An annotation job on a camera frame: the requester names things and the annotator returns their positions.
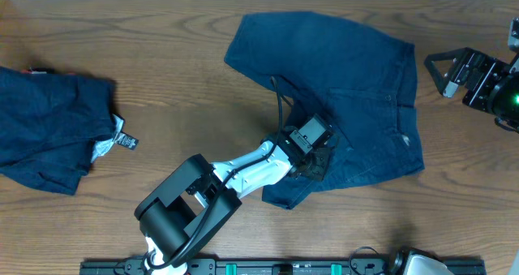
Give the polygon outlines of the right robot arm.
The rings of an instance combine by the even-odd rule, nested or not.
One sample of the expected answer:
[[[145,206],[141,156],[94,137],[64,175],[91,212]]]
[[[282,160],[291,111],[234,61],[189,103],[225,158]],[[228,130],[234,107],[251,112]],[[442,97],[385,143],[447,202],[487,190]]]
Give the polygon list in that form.
[[[518,132],[518,57],[506,63],[462,48],[429,54],[424,65],[440,95],[451,98],[463,87],[464,105],[493,115],[496,126]]]

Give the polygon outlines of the blue denim shorts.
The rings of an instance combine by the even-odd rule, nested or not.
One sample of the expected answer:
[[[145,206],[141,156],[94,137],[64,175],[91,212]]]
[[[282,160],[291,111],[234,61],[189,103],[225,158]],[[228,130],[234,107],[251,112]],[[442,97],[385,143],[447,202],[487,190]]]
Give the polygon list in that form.
[[[382,183],[425,167],[415,99],[414,45],[348,19],[311,11],[243,16],[225,63],[293,101],[289,126],[318,114],[332,126],[322,181],[283,178],[264,202],[295,208],[311,193]]]

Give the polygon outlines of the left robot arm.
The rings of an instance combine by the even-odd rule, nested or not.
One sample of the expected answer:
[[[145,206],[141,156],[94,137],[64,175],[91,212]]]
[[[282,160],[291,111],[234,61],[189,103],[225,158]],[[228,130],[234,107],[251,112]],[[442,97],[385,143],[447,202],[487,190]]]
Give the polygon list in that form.
[[[299,130],[269,136],[254,151],[210,163],[185,160],[135,209],[148,251],[148,274],[179,274],[241,206],[241,199],[283,178],[320,181],[332,151],[324,133],[316,140]]]

